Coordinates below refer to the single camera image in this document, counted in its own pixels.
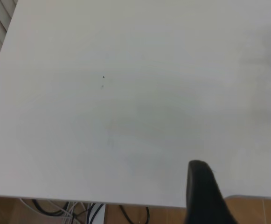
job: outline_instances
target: white tabletop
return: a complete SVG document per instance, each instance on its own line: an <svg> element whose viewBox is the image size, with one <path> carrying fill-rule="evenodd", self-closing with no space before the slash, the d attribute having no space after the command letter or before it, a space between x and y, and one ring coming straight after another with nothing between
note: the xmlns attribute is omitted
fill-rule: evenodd
<svg viewBox="0 0 271 224"><path fill-rule="evenodd" d="M271 197L271 0L19 1L0 196L184 207L192 159Z"/></svg>

